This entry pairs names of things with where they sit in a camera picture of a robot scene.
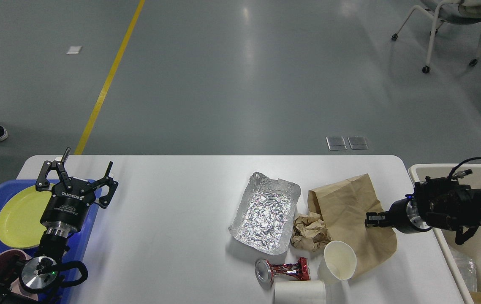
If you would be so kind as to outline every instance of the crumpled brown paper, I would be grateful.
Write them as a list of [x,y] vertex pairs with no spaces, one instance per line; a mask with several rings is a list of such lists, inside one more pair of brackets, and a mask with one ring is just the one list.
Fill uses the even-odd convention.
[[331,235],[321,215],[310,212],[308,215],[297,215],[293,223],[291,244],[300,250],[315,252],[331,241]]
[[353,278],[390,258],[397,247],[391,227],[366,228],[366,212],[382,212],[368,174],[308,192],[308,209],[321,214],[332,240],[347,243],[357,258]]

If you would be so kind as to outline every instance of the robotic arm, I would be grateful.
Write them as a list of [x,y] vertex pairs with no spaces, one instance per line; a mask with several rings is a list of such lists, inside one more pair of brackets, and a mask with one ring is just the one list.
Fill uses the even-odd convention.
[[366,227],[394,227],[402,233],[429,231],[432,227],[456,231],[455,242],[462,245],[481,226],[481,189],[460,185],[458,179],[472,170],[457,171],[464,163],[479,160],[474,157],[454,167],[447,177],[414,184],[414,193],[394,202],[389,211],[367,212]]
[[[60,288],[79,285],[88,278],[88,271],[83,262],[63,263],[62,258],[70,250],[67,245],[68,239],[82,229],[90,206],[97,204],[103,209],[107,208],[118,182],[113,180],[111,173],[113,162],[109,162],[105,175],[92,183],[69,176],[64,164],[70,150],[67,148],[62,157],[57,157],[54,161],[45,161],[41,167],[35,184],[37,191],[49,191],[50,183],[47,175],[50,171],[56,171],[60,179],[60,182],[51,188],[51,198],[40,219],[46,230],[32,259],[22,261],[13,258],[0,272],[0,304],[55,303],[58,300],[57,291]],[[109,187],[109,192],[96,202],[94,192],[105,185]],[[65,281],[65,275],[61,273],[74,268],[79,270],[80,278]],[[22,288],[27,292],[46,294],[45,299],[37,302],[10,292],[9,285],[16,279],[19,279]]]
[[[109,206],[118,186],[111,173],[113,162],[109,162],[105,175],[93,183],[68,176],[64,163],[69,154],[70,148],[67,148],[61,159],[45,161],[36,180],[37,191],[48,191],[50,184],[47,175],[54,170],[60,182],[53,185],[51,198],[40,219],[40,223],[47,230],[41,237],[38,251],[34,258],[25,264],[20,275],[21,285],[31,293],[40,293],[55,285],[60,287],[79,285],[88,278],[88,271],[81,261],[62,263],[63,255],[69,250],[68,238],[71,233],[77,233],[82,229],[91,204],[97,204],[103,209]],[[109,192],[96,202],[94,192],[104,185],[109,187]],[[73,268],[79,270],[81,277],[75,281],[64,282],[59,273]]]

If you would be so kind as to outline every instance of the chair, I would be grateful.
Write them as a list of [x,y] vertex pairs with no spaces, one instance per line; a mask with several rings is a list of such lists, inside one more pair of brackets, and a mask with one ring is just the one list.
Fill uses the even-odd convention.
[[[452,24],[475,24],[481,22],[481,0],[421,0],[421,2],[428,7],[424,9],[419,5],[413,6],[408,12],[408,16],[404,20],[404,23],[400,26],[398,32],[392,35],[392,40],[395,41],[398,38],[398,33],[404,27],[411,14],[418,10],[425,16],[432,20],[432,31],[430,32],[430,42],[428,43],[428,56],[426,57],[426,65],[422,68],[423,73],[430,72],[430,59],[432,57],[432,51],[434,49],[435,34],[443,23]],[[470,66],[474,67],[481,54],[481,33],[478,39],[478,46],[476,50],[475,58],[470,61]]]

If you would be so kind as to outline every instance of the crumpled aluminum foil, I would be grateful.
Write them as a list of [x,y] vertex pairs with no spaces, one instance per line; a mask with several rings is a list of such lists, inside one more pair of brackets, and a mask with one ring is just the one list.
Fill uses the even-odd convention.
[[299,197],[299,185],[255,172],[244,190],[229,233],[264,253],[286,252]]

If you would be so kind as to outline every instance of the paper cup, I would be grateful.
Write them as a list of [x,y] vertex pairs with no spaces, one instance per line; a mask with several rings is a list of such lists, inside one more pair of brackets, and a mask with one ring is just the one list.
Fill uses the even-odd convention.
[[[0,272],[2,272],[5,269],[11,257],[15,254],[19,255],[20,256],[19,260],[22,260],[22,261],[30,260],[31,258],[28,254],[26,254],[26,252],[22,250],[16,250],[16,249],[6,250],[0,254]],[[21,283],[19,282],[19,279],[16,279],[15,281],[13,281],[13,283],[11,283],[11,291],[13,293],[20,294],[21,296],[25,296],[27,298],[31,298],[36,301],[38,300],[38,295],[31,294],[22,288]]]
[[322,281],[276,282],[274,304],[325,304]]
[[344,242],[332,241],[325,247],[323,261],[319,264],[319,279],[327,284],[350,279],[356,269],[356,254]]

